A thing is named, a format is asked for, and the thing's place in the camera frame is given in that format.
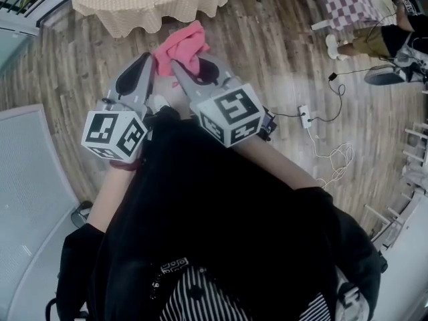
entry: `striped shirt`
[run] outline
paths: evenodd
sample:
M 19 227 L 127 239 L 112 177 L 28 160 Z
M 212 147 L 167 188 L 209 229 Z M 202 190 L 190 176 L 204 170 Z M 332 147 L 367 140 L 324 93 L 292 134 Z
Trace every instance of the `striped shirt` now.
M 251 317 L 205 277 L 205 269 L 188 266 L 160 321 L 250 321 Z M 318 294 L 299 321 L 331 321 L 326 301 Z

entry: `wooden floor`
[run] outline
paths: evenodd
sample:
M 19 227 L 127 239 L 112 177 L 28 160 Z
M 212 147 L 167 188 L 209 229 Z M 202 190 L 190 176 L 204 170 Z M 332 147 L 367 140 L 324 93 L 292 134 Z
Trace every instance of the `wooden floor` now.
M 328 58 L 327 30 L 310 29 L 323 19 L 316 0 L 263 0 L 262 4 L 229 0 L 215 18 L 200 14 L 198 19 L 210 52 L 229 62 L 274 112 L 296 114 L 297 106 L 307 104 L 312 117 L 331 118 L 338 111 L 339 99 L 329 89 L 327 77 L 377 63 L 366 56 L 344 62 Z M 109 77 L 185 24 L 165 24 L 156 34 L 136 29 L 124 39 L 113 39 L 96 17 L 75 13 L 70 4 L 48 24 L 0 79 L 0 109 L 43 103 L 77 196 L 94 200 L 104 165 L 80 146 L 87 112 L 104 95 Z M 328 124 L 315 121 L 310 129 L 320 154 L 330 153 L 343 142 L 353 143 L 353 162 L 343 179 L 327 190 L 338 207 L 357 220 L 365 203 L 381 210 L 399 192 L 401 149 L 406 141 L 403 130 L 424 117 L 418 86 L 374 87 L 365 84 L 363 77 L 364 73 L 339 76 L 333 86 L 346 84 L 341 115 Z M 300 120 L 278 117 L 278 123 L 274 146 L 314 177 L 329 179 L 330 161 L 314 156 Z M 278 207 L 289 206 L 284 201 Z

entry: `railing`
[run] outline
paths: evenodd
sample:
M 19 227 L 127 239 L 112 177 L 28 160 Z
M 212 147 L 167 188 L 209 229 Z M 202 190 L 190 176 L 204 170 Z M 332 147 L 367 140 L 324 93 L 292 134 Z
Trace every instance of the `railing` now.
M 35 36 L 41 21 L 66 1 L 0 0 L 0 29 Z

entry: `table leg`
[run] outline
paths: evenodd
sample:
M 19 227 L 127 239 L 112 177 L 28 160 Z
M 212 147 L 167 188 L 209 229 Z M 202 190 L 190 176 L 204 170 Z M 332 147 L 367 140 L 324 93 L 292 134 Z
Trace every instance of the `table leg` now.
M 327 26 L 330 26 L 330 20 L 320 21 L 319 23 L 316 23 L 316 24 L 312 25 L 310 28 L 313 31 L 316 31 L 317 29 L 324 29 Z

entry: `person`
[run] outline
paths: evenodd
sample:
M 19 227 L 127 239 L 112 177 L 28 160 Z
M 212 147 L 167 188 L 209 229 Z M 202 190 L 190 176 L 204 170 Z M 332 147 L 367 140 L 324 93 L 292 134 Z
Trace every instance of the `person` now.
M 307 172 L 258 136 L 225 148 L 171 107 L 155 121 L 64 241 L 61 321 L 84 302 L 109 321 L 372 317 L 379 255 Z
M 357 29 L 352 43 L 343 45 L 330 34 L 326 38 L 328 56 L 333 60 L 344 60 L 364 53 L 370 57 L 393 59 L 406 41 L 410 47 L 428 54 L 428 17 L 408 16 L 403 0 L 395 1 L 397 25 Z

